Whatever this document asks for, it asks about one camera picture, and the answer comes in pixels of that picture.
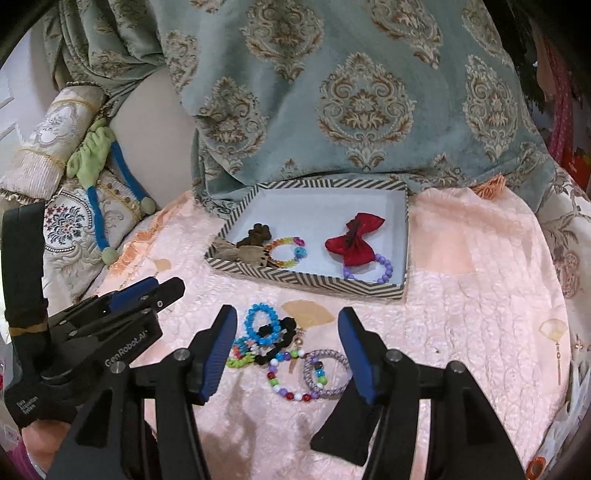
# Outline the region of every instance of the blue fabric handle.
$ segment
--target blue fabric handle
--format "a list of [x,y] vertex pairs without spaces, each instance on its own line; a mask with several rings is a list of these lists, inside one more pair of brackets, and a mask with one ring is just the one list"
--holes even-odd
[[96,194],[96,187],[93,185],[86,190],[88,194],[88,202],[92,208],[92,213],[95,217],[95,238],[96,244],[101,250],[104,250],[109,246],[109,242],[105,236],[105,221],[103,220],[103,214],[99,207],[99,198]]
[[131,189],[131,193],[133,193],[135,198],[141,202],[142,199],[148,195],[127,167],[127,163],[125,163],[125,159],[123,158],[121,147],[116,141],[111,144],[111,155],[115,164],[117,165],[117,168],[123,175],[125,183]]

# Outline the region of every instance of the pink blanket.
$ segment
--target pink blanket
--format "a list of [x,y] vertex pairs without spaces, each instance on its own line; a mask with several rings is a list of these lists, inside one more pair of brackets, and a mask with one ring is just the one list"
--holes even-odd
[[[240,320],[259,302],[279,308],[307,299],[333,314],[352,306],[366,328],[416,362],[443,367],[452,359],[463,361],[526,465],[563,404],[570,362],[564,299],[540,226],[507,189],[494,200],[469,189],[427,190],[413,198],[410,215],[411,262],[402,302],[328,297],[210,269],[203,253],[222,221],[189,194],[136,235],[98,293],[149,275],[184,280],[184,297],[160,315],[163,338],[137,364],[188,345],[223,303],[234,305]],[[342,351],[336,322],[310,329],[304,347]],[[218,392],[195,409],[212,478],[360,478],[362,468],[309,447],[335,401],[288,402],[272,392],[265,372],[257,366],[226,368]],[[280,373],[285,383],[303,390],[297,368],[292,375]],[[413,480],[424,478],[428,424],[425,402]]]

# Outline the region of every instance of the hair clip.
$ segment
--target hair clip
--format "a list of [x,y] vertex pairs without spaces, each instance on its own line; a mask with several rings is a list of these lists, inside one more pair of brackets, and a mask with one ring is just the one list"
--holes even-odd
[[248,236],[240,240],[236,246],[238,248],[244,247],[245,245],[252,245],[253,247],[262,247],[265,242],[271,240],[271,232],[269,231],[268,225],[262,225],[261,223],[255,223],[252,228],[248,231]]
[[243,245],[237,248],[236,245],[219,236],[213,241],[213,246],[216,249],[213,256],[215,260],[240,261],[251,267],[266,267],[269,261],[269,253],[264,247]]
[[324,245],[329,252],[343,257],[345,267],[358,267],[373,262],[375,253],[362,236],[376,231],[384,221],[371,213],[358,213],[347,223],[349,231],[346,234],[329,238]]

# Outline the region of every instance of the blue gripper pad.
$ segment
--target blue gripper pad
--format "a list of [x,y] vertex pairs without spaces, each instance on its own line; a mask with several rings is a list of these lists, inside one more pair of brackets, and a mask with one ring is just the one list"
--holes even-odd
[[215,336],[215,339],[203,367],[203,384],[200,395],[204,402],[217,391],[237,329],[236,309],[231,305],[224,305],[210,329],[210,334]]
[[132,303],[137,302],[141,297],[158,287],[159,283],[156,277],[148,277],[129,287],[113,293],[109,301],[109,308],[112,312],[125,310]]
[[351,307],[339,312],[338,325],[340,341],[349,359],[357,391],[368,404],[373,405],[379,395],[382,357],[387,348],[376,333],[363,328]]

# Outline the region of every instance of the embroidered cushion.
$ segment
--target embroidered cushion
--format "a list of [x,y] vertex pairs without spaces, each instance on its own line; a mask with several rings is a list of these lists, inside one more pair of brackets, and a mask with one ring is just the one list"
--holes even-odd
[[22,204],[50,200],[104,98],[98,87],[64,88],[0,179],[0,195]]
[[[139,202],[108,170],[101,172],[96,191],[105,221],[105,235],[109,245],[117,248],[141,219]],[[47,205],[43,233],[45,276],[65,285],[71,302],[77,301],[105,264],[96,245],[88,196],[76,179],[65,180],[59,194]],[[45,285],[44,291],[50,288]]]

